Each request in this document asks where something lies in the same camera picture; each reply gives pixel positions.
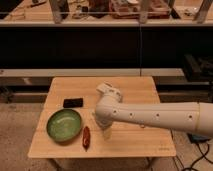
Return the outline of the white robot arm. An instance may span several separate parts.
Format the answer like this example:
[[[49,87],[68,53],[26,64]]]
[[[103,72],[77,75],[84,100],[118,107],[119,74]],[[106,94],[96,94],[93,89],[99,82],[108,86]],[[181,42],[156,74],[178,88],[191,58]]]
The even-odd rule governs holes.
[[[172,129],[213,138],[213,104],[199,102],[129,104],[119,91],[107,90],[95,108],[102,129],[114,121]]]

